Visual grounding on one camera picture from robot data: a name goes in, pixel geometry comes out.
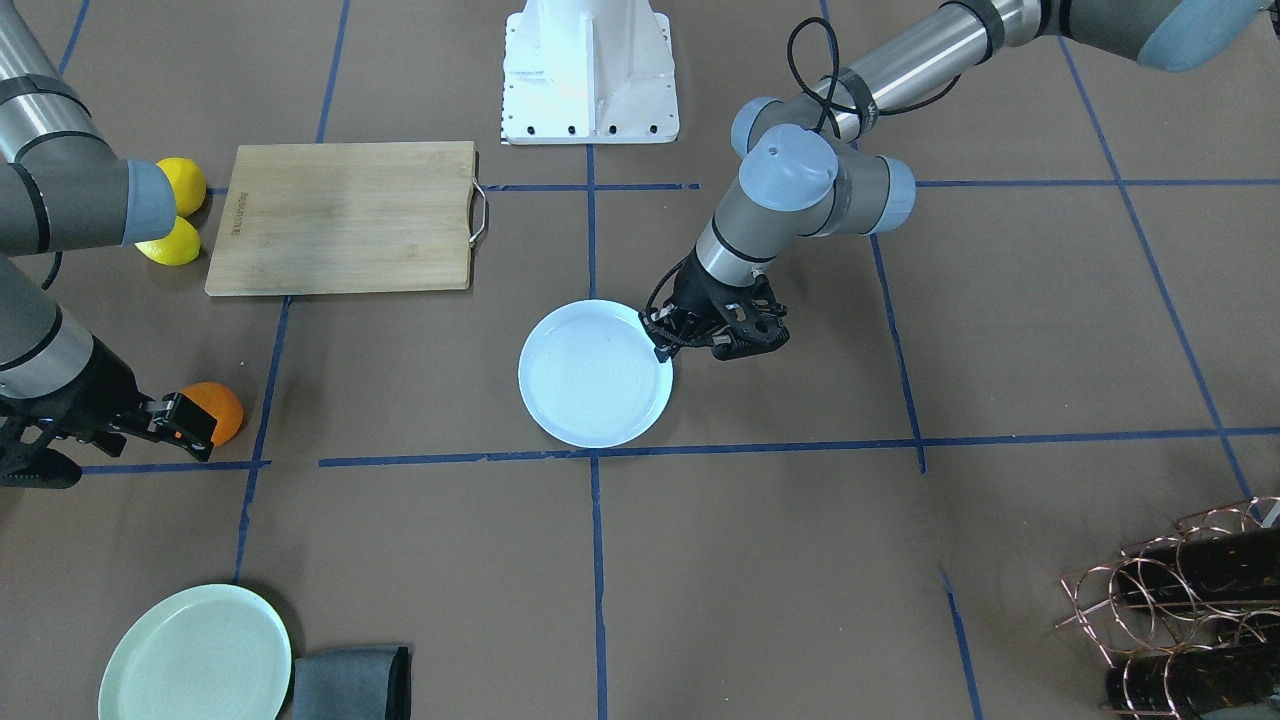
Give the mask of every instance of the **grid line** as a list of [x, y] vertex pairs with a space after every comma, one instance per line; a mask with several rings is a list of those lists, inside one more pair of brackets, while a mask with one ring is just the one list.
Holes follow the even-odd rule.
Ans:
[[338, 15], [338, 36], [333, 42], [333, 59], [329, 61], [329, 82], [324, 88], [324, 101], [320, 104], [320, 123], [316, 126], [316, 143], [324, 142], [329, 129], [329, 108], [333, 105], [333, 92], [338, 87], [338, 68], [342, 64], [342, 45], [347, 38], [347, 18], [351, 15], [351, 0], [342, 0], [342, 14]]
[[1138, 210], [1134, 208], [1133, 197], [1129, 196], [1129, 188], [1125, 184], [1124, 176], [1121, 176], [1120, 167], [1116, 164], [1115, 155], [1111, 152], [1111, 143], [1107, 142], [1107, 136], [1102, 131], [1102, 123], [1098, 120], [1098, 114], [1093, 109], [1089, 94], [1084, 88], [1084, 79], [1080, 77], [1080, 70], [1075, 65], [1075, 59], [1071, 58], [1071, 50], [1066, 46], [1066, 40], [1059, 37], [1057, 46], [1062, 50], [1062, 58], [1066, 59], [1068, 69], [1070, 69], [1071, 78], [1075, 81], [1075, 87], [1080, 94], [1080, 100], [1084, 101], [1084, 109], [1089, 114], [1089, 122], [1093, 123], [1093, 131], [1098, 136], [1098, 143], [1102, 146], [1102, 154], [1107, 159], [1107, 165], [1110, 165], [1111, 174], [1115, 177], [1115, 184], [1120, 190], [1120, 197], [1124, 200], [1125, 209], [1129, 211], [1129, 220], [1133, 223], [1133, 229], [1138, 233], [1138, 241], [1142, 243], [1142, 251], [1147, 258], [1147, 264], [1151, 266], [1151, 274], [1156, 279], [1156, 286], [1165, 302], [1165, 309], [1169, 311], [1169, 318], [1174, 323], [1174, 331], [1178, 333], [1178, 341], [1183, 346], [1183, 354], [1187, 356], [1188, 364], [1190, 364], [1192, 374], [1196, 375], [1196, 384], [1199, 386], [1201, 397], [1204, 400], [1204, 407], [1208, 410], [1210, 418], [1213, 420], [1213, 428], [1217, 430], [1219, 439], [1222, 443], [1222, 451], [1226, 452], [1226, 459], [1231, 465], [1231, 473], [1235, 475], [1235, 482], [1244, 498], [1252, 500], [1254, 497], [1253, 489], [1249, 487], [1248, 479], [1244, 477], [1244, 470], [1240, 468], [1240, 462], [1235, 457], [1235, 450], [1231, 447], [1231, 439], [1228, 437], [1226, 429], [1222, 425], [1222, 418], [1219, 415], [1217, 405], [1213, 402], [1213, 395], [1210, 392], [1208, 382], [1204, 379], [1204, 373], [1201, 372], [1199, 361], [1196, 359], [1196, 351], [1192, 348], [1190, 338], [1187, 336], [1183, 320], [1178, 315], [1178, 309], [1174, 306], [1174, 297], [1169, 291], [1169, 286], [1165, 283], [1165, 275], [1161, 273], [1160, 264], [1156, 261], [1156, 254], [1151, 247], [1151, 241], [1147, 238], [1147, 231], [1143, 229], [1142, 219], [1138, 218]]
[[236, 537], [236, 570], [232, 574], [232, 583], [239, 584], [241, 568], [244, 562], [244, 546], [248, 544], [250, 515], [248, 509], [253, 505], [253, 496], [257, 495], [259, 471], [270, 465], [262, 461], [262, 447], [266, 445], [266, 429], [271, 420], [271, 404], [275, 398], [275, 380], [279, 377], [280, 356], [284, 355], [284, 337], [289, 325], [289, 307], [293, 305], [293, 296], [285, 295], [280, 301], [280, 318], [275, 324], [275, 345], [271, 348], [271, 366], [266, 373], [266, 388], [262, 391], [261, 418], [257, 423], [257, 437], [253, 439], [253, 459], [244, 480], [244, 501], [241, 503], [241, 521]]
[[591, 451], [591, 556], [595, 579], [595, 708], [609, 717], [609, 667], [604, 628], [604, 530], [600, 512], [600, 454]]
[[[1276, 437], [1280, 427], [1229, 428], [1233, 437]], [[1075, 445], [1098, 442], [1143, 442], [1160, 439], [1204, 439], [1220, 437], [1217, 428], [1185, 428], [1169, 430], [1114, 430], [1098, 433], [1038, 433], [1009, 436], [959, 436], [822, 441], [822, 442], [776, 442], [776, 443], [736, 443], [736, 445], [678, 445], [648, 447], [605, 447], [599, 450], [529, 450], [517, 452], [448, 452], [434, 455], [389, 455], [389, 456], [347, 456], [325, 457], [317, 462], [321, 469], [333, 468], [381, 468], [393, 465], [442, 465], [456, 462], [527, 462], [536, 460], [581, 460], [598, 455], [599, 457], [659, 457], [682, 455], [750, 455], [773, 452], [832, 452], [860, 450], [911, 450], [924, 447], [984, 447], [1001, 445]]]
[[897, 318], [893, 314], [893, 299], [888, 292], [888, 273], [884, 270], [884, 256], [879, 250], [879, 236], [872, 234], [872, 255], [876, 258], [876, 275], [879, 278], [881, 293], [884, 296], [884, 318], [888, 322], [888, 334], [893, 340], [893, 354], [897, 355], [897, 373], [902, 380], [902, 401], [906, 404], [906, 419], [911, 424], [911, 438], [915, 439], [915, 459], [920, 465], [920, 474], [929, 470], [929, 464], [924, 454], [924, 442], [920, 437], [920, 420], [915, 411], [915, 396], [911, 393], [911, 375], [906, 372], [906, 354], [902, 352], [902, 337], [897, 332]]
[[586, 274], [588, 297], [595, 300], [595, 146], [586, 146]]
[[[1271, 187], [1280, 186], [1280, 178], [1169, 178], [1169, 179], [1125, 179], [1133, 187]], [[937, 179], [915, 181], [918, 188], [947, 187], [1112, 187], [1115, 179]], [[586, 183], [507, 183], [481, 184], [485, 192], [586, 192]], [[596, 192], [676, 192], [701, 190], [696, 182], [637, 182], [637, 183], [596, 183]], [[209, 188], [210, 195], [227, 195], [225, 187]]]
[[145, 465], [86, 465], [81, 471], [86, 475], [141, 475], [151, 473], [218, 473], [224, 470], [250, 470], [253, 466], [270, 465], [269, 461], [230, 460], [224, 462], [154, 462]]
[[969, 652], [969, 635], [964, 632], [964, 616], [960, 615], [960, 605], [956, 602], [956, 591], [951, 587], [951, 578], [946, 570], [938, 570], [942, 575], [942, 585], [947, 591], [947, 606], [951, 609], [951, 626], [955, 629], [956, 646], [960, 650], [960, 665], [964, 666], [964, 682], [969, 691], [969, 706], [973, 710], [973, 720], [983, 720], [982, 697], [978, 694], [978, 675], [973, 669], [973, 655]]
[[72, 26], [72, 36], [67, 40], [63, 50], [63, 59], [58, 63], [58, 74], [65, 76], [67, 67], [72, 64], [72, 55], [76, 54], [76, 44], [79, 42], [81, 31], [84, 29], [84, 18], [88, 15], [88, 5], [93, 0], [83, 0], [79, 13], [76, 14], [76, 24]]

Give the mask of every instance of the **floor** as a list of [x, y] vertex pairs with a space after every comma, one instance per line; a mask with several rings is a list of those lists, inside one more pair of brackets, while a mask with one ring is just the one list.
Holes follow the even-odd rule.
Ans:
[[[70, 448], [73, 489], [0, 492], [0, 716], [93, 716], [133, 620], [236, 582], [298, 655], [411, 644], [417, 717], [1102, 717], [1057, 578], [1280, 492], [1270, 26], [1176, 77], [1042, 38], [884, 120], [914, 218], [796, 242], [791, 343], [682, 354], [659, 423], [588, 452], [524, 410], [529, 329], [687, 252], [799, 20], [847, 61], [937, 0], [654, 0], [681, 137], [596, 149], [498, 143], [521, 5], [18, 1], [119, 154], [215, 188], [197, 263], [84, 251], [52, 295], [143, 391], [215, 379], [248, 419], [209, 465]], [[238, 145], [443, 140], [492, 190], [470, 291], [205, 295]]]

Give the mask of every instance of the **wooden cutting board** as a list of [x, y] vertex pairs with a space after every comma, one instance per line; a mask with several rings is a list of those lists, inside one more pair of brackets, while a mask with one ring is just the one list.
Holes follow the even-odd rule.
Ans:
[[472, 142], [244, 145], [205, 292], [465, 290]]

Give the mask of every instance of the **metal handle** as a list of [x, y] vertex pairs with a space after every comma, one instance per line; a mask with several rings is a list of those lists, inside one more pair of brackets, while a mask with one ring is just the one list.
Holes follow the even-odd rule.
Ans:
[[471, 179], [471, 187], [476, 188], [476, 192], [480, 193], [480, 201], [484, 204], [480, 210], [480, 229], [472, 231], [471, 240], [467, 241], [467, 245], [475, 250], [476, 243], [480, 242], [484, 233], [489, 232], [489, 196], [484, 193], [484, 188], [474, 178]]

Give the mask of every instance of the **yellow lemon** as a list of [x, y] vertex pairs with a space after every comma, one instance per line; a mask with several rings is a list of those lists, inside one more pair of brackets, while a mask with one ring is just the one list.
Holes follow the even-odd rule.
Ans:
[[225, 445], [227, 441], [236, 437], [241, 425], [244, 424], [244, 406], [241, 405], [236, 393], [224, 384], [196, 383], [182, 388], [182, 393], [218, 421], [218, 425], [214, 428], [214, 437], [210, 438], [214, 442], [214, 447]]
[[168, 236], [134, 247], [161, 265], [186, 265], [200, 256], [200, 233], [187, 220], [174, 218]]
[[173, 186], [173, 197], [178, 201], [178, 214], [187, 215], [200, 210], [205, 204], [205, 193], [209, 187], [205, 184], [205, 173], [191, 158], [165, 158], [156, 165], [169, 178]]

